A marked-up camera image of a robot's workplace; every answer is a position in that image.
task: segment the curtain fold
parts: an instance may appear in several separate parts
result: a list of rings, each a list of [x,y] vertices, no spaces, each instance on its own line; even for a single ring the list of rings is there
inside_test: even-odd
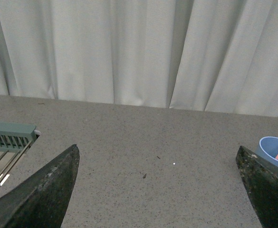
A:
[[[278,0],[0,0],[0,94],[278,116]]]

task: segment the dark metal claw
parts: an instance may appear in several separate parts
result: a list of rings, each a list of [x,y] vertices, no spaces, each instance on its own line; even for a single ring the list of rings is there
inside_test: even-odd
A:
[[[79,150],[70,146],[0,198],[0,228],[60,228],[77,178]]]
[[[278,228],[278,167],[241,146],[236,162],[263,228]]]

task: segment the blue plastic cup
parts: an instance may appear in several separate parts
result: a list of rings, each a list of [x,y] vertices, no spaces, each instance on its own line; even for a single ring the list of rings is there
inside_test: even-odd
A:
[[[278,167],[278,160],[275,159],[278,154],[278,138],[272,136],[263,137],[259,141],[255,154]]]

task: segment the green plastic rack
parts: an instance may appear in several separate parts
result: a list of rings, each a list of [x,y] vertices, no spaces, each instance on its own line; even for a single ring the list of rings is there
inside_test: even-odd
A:
[[[0,122],[0,161],[8,152],[14,153],[0,171],[0,183],[38,138],[35,129],[36,126],[32,124]]]

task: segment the speckled countertop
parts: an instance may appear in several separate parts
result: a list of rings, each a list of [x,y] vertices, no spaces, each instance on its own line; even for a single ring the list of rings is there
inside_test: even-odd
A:
[[[78,145],[63,228],[261,228],[235,157],[278,118],[0,96],[0,121],[42,134],[0,196]]]

